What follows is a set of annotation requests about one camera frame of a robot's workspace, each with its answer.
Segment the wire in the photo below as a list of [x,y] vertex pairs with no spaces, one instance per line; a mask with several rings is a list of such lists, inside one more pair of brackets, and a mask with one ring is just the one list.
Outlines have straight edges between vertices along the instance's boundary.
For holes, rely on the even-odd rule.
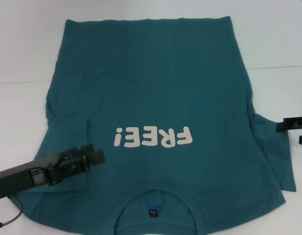
[[21,202],[21,200],[19,200],[19,198],[18,198],[16,195],[13,195],[12,197],[13,197],[16,201],[19,202],[20,207],[21,207],[20,212],[18,213],[18,215],[17,215],[15,218],[9,220],[8,222],[6,222],[6,223],[0,223],[0,228],[3,227],[3,226],[9,225],[10,223],[14,222],[14,221],[15,221],[16,219],[18,219],[18,218],[22,215],[22,213],[24,212],[24,205],[23,205],[23,203]]

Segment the white surface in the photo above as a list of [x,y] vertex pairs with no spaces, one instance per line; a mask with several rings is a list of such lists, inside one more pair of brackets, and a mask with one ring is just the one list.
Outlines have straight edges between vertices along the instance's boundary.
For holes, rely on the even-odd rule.
[[0,0],[0,82],[50,81],[66,19],[224,16],[246,68],[302,66],[301,0]]
[[[0,0],[0,171],[31,161],[46,131],[45,100],[66,19],[136,20],[230,15],[248,69],[302,66],[301,0]],[[302,116],[302,68],[248,70],[254,106],[282,121]],[[272,213],[220,235],[302,235],[302,130],[291,131],[297,193]],[[0,200],[0,222],[16,207]],[[64,235],[25,216],[0,235]]]

